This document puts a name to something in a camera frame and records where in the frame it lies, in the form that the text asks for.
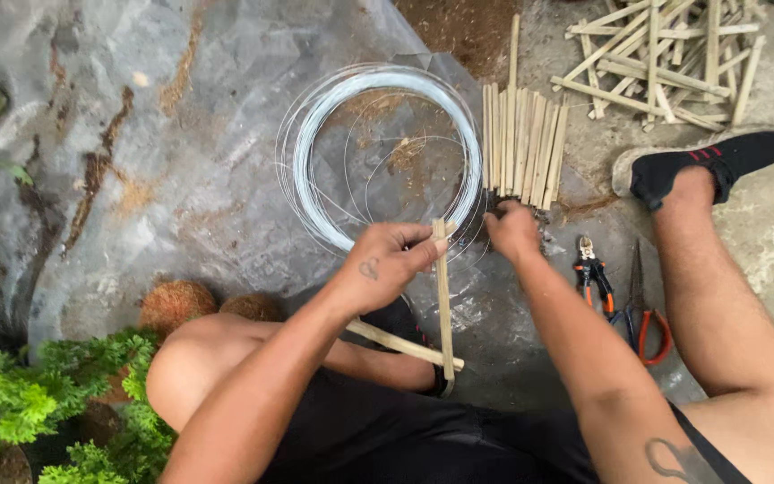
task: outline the person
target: person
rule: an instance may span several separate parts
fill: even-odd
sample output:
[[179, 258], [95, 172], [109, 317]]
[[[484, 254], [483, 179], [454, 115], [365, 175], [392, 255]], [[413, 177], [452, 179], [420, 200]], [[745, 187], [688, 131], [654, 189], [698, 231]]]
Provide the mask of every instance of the person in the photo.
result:
[[666, 314], [708, 399], [670, 405], [547, 264], [532, 211], [507, 201], [500, 220], [485, 215], [489, 235], [574, 411], [424, 396], [442, 380], [431, 364], [338, 340], [385, 306], [397, 309], [374, 320], [413, 326], [397, 298], [446, 250], [428, 226], [375, 224], [284, 324], [215, 314], [166, 340], [148, 375], [151, 404], [180, 433], [162, 482], [774, 483], [774, 324], [711, 217], [739, 177], [772, 163], [774, 129], [755, 129], [614, 165], [615, 191], [652, 210]]

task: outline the hand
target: hand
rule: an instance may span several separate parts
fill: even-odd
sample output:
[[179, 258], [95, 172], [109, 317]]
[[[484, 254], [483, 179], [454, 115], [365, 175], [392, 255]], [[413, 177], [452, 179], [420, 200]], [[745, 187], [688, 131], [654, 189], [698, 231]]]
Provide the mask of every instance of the hand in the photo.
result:
[[512, 265], [522, 257], [538, 255], [539, 230], [532, 210], [514, 200], [501, 202], [498, 208], [507, 212], [500, 220], [494, 214], [482, 215], [494, 248]]
[[381, 309], [399, 297], [417, 272], [431, 268], [446, 252], [446, 239], [431, 236], [431, 225], [370, 225], [325, 289], [348, 304], [351, 317]]

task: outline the knee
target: knee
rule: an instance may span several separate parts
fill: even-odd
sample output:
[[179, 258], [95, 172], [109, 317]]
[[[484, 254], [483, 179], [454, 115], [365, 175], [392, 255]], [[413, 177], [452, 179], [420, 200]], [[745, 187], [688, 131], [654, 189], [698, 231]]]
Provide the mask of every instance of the knee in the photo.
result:
[[148, 401], [160, 417], [180, 432], [214, 386], [264, 341], [261, 324], [211, 314], [169, 335], [146, 379]]

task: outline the shoe sole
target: shoe sole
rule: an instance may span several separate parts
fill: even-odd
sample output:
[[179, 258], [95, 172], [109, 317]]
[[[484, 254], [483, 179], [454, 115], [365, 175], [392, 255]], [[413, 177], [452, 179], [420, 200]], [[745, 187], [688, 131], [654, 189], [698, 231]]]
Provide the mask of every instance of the shoe sole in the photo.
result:
[[713, 134], [711, 137], [706, 138], [696, 144], [686, 148], [635, 148], [621, 154], [617, 161], [614, 162], [614, 167], [611, 169], [611, 187], [614, 189], [614, 193], [621, 198], [633, 196], [632, 195], [632, 164], [640, 157], [655, 153], [667, 153], [676, 151], [695, 151], [706, 148], [716, 143], [721, 143], [743, 134], [760, 133], [764, 131], [774, 132], [774, 126], [772, 125], [748, 125], [743, 127], [737, 127], [723, 133]]

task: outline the pliers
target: pliers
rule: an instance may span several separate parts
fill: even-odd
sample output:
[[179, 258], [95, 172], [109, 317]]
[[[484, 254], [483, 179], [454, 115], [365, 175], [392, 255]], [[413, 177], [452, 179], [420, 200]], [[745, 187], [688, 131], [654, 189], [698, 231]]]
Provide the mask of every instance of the pliers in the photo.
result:
[[596, 281], [599, 288], [599, 297], [602, 299], [602, 310], [609, 319], [614, 316], [614, 296], [611, 291], [611, 284], [605, 276], [605, 263], [596, 258], [593, 253], [593, 242], [589, 237], [582, 236], [579, 245], [580, 260], [575, 265], [578, 272], [579, 290], [584, 294], [584, 299], [590, 306], [593, 305], [593, 298], [590, 295], [590, 280]]

